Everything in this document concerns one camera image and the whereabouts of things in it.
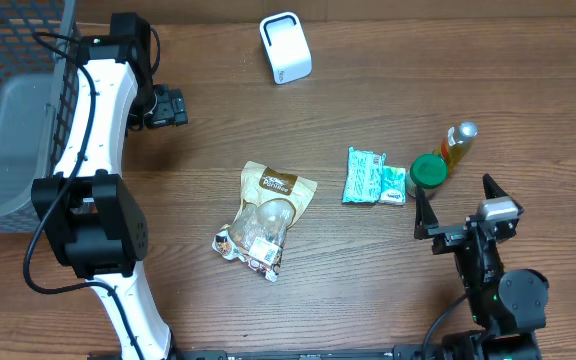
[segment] wood grain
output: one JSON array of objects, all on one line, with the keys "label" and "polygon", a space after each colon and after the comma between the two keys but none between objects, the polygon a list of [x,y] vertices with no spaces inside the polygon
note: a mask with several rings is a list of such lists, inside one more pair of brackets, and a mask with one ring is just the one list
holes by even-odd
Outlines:
[{"label": "wood grain", "polygon": [[283,11],[302,21],[555,17],[576,16],[576,0],[80,0],[77,21],[126,11],[151,24],[259,23]]},{"label": "wood grain", "polygon": [[[463,221],[486,172],[524,205],[502,259],[549,278],[544,358],[576,358],[576,18],[306,24],[313,73],[282,86],[254,24],[158,30],[156,80],[183,90],[190,124],[131,133],[124,178],[148,219],[155,301],[182,348],[419,343],[463,292],[454,260],[412,238],[412,203],[340,204],[347,148],[407,166],[472,119],[480,137],[433,206],[442,222]],[[210,248],[237,211],[248,160],[319,183],[289,231],[275,284]],[[0,359],[118,351],[91,291],[42,296],[24,285],[28,240],[0,236]],[[77,281],[46,241],[32,271],[45,286]],[[435,340],[473,328],[462,306]]]}]

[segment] green bottle cap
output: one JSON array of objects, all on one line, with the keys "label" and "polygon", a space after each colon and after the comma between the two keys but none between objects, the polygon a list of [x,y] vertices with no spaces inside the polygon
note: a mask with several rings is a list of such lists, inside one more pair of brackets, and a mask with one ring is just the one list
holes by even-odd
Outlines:
[{"label": "green bottle cap", "polygon": [[434,189],[448,177],[444,159],[433,154],[423,154],[412,163],[410,179],[422,189]]}]

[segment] bin bottom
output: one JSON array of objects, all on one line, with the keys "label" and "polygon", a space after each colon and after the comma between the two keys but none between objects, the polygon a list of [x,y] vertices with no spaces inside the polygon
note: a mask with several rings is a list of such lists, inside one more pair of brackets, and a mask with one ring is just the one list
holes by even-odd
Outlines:
[{"label": "bin bottom", "polygon": [[18,196],[37,168],[52,73],[21,74],[0,90],[0,204]]}]

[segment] plastic crate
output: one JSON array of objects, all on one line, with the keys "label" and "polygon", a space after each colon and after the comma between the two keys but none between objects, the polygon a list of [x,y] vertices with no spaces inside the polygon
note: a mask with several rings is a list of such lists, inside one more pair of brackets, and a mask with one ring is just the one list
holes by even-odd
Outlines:
[{"label": "plastic crate", "polygon": [[[68,140],[77,69],[31,34],[80,37],[74,10],[68,0],[0,1],[0,232],[35,229],[32,182],[52,173]],[[56,45],[73,53],[65,41]]]}]

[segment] silver cap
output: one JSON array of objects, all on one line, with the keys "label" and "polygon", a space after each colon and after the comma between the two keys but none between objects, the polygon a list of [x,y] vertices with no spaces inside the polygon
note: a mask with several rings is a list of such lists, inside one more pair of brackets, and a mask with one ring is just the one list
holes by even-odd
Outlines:
[{"label": "silver cap", "polygon": [[475,136],[477,136],[477,125],[472,121],[466,121],[459,125],[459,131],[457,132],[457,141],[472,141]]}]

